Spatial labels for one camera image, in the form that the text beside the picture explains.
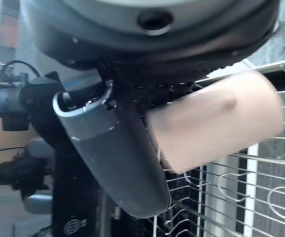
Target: logo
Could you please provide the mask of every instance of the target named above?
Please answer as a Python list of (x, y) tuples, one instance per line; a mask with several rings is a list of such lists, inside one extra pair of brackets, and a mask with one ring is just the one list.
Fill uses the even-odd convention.
[(74, 219), (65, 224), (64, 234), (71, 235), (77, 232), (79, 229), (80, 229), (80, 221), (77, 219)]

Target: wire hook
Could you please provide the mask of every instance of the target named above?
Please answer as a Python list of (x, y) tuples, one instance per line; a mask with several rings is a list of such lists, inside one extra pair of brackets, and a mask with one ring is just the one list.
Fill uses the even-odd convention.
[(183, 222), (185, 222), (185, 221), (189, 221), (189, 219), (185, 219), (185, 220), (179, 221), (179, 222), (172, 228), (172, 230), (170, 230), (170, 232), (165, 233), (165, 235), (168, 236), (169, 234), (171, 234), (171, 233), (176, 229), (176, 227), (178, 227), (179, 224), (181, 224), (181, 223), (183, 223)]
[(273, 207), (272, 205), (272, 202), (271, 202), (271, 195), (274, 191), (278, 190), (278, 189), (285, 189), (285, 186), (284, 187), (276, 187), (276, 188), (273, 188), (267, 195), (267, 202), (269, 204), (269, 207), (270, 209), (276, 214), (278, 215), (279, 217), (282, 217), (283, 219), (285, 219), (285, 216), (280, 214), (277, 210), (275, 210), (275, 208)]
[(180, 234), (182, 234), (183, 232), (188, 232), (189, 230), (188, 229), (185, 229), (183, 231), (180, 231), (179, 233), (177, 233), (176, 237), (178, 237)]
[(234, 175), (234, 176), (240, 177), (240, 176), (247, 175), (247, 174), (249, 174), (249, 173), (250, 173), (250, 172), (246, 172), (246, 173), (242, 173), (242, 174), (224, 173), (224, 174), (220, 175), (220, 177), (218, 178), (218, 181), (217, 181), (217, 185), (218, 185), (219, 191), (220, 191), (226, 198), (231, 199), (231, 200), (233, 200), (233, 201), (241, 202), (241, 201), (246, 200), (247, 198), (250, 197), (250, 195), (244, 195), (244, 194), (242, 194), (242, 196), (244, 196), (242, 199), (235, 199), (235, 198), (233, 198), (233, 197), (228, 196), (228, 195), (224, 192), (224, 190), (221, 188), (221, 179), (222, 179), (224, 176), (226, 176), (226, 175)]
[(171, 220), (167, 220), (164, 224), (165, 224), (165, 225), (169, 224), (169, 223), (172, 222), (181, 212), (183, 212), (183, 211), (185, 211), (185, 210), (186, 210), (186, 209), (181, 209), (180, 211), (178, 211), (178, 212), (174, 215), (174, 217), (172, 217)]
[(186, 180), (187, 182), (189, 182), (190, 184), (192, 184), (192, 185), (194, 185), (194, 186), (196, 186), (196, 187), (202, 187), (202, 186), (205, 186), (205, 185), (207, 185), (207, 184), (211, 184), (211, 182), (205, 182), (205, 183), (203, 183), (203, 184), (194, 184), (194, 183), (189, 179), (189, 176), (186, 174), (185, 171), (183, 171), (183, 176), (184, 176), (184, 178), (185, 178), (185, 180)]
[(184, 197), (184, 198), (178, 200), (176, 203), (174, 203), (172, 206), (170, 206), (170, 207), (167, 209), (167, 211), (170, 210), (170, 209), (172, 209), (173, 207), (175, 207), (178, 203), (180, 203), (180, 202), (182, 202), (182, 201), (184, 201), (184, 200), (187, 200), (187, 199), (190, 199), (190, 197)]

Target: beige cup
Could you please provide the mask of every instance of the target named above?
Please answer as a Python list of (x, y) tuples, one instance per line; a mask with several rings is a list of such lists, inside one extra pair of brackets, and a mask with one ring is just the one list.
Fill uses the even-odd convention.
[(284, 109), (258, 72), (230, 76), (149, 113), (159, 148), (176, 173), (264, 141), (283, 130)]

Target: metal wire rack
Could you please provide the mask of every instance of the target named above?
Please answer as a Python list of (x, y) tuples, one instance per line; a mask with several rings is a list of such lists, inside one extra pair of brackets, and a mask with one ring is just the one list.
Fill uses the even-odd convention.
[[(273, 83), (285, 103), (285, 61), (254, 69)], [(195, 87), (220, 79), (196, 81)], [(172, 206), (145, 221), (145, 236), (285, 236), (285, 130), (182, 175), (164, 171)]]

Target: cable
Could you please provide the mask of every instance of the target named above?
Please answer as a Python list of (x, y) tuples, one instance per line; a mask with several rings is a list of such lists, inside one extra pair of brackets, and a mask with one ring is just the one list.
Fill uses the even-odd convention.
[(20, 63), (20, 64), (24, 64), (24, 65), (28, 66), (37, 77), (40, 77), (40, 73), (38, 72), (38, 70), (35, 67), (33, 67), (31, 64), (28, 64), (28, 63), (21, 61), (21, 60), (12, 60), (12, 61), (10, 61), (10, 62), (8, 62), (2, 66), (1, 72), (0, 72), (1, 78), (4, 78), (5, 71), (8, 68), (8, 66), (15, 64), (15, 63)]
[(9, 148), (0, 149), (0, 152), (13, 150), (13, 149), (25, 149), (25, 147), (9, 147)]

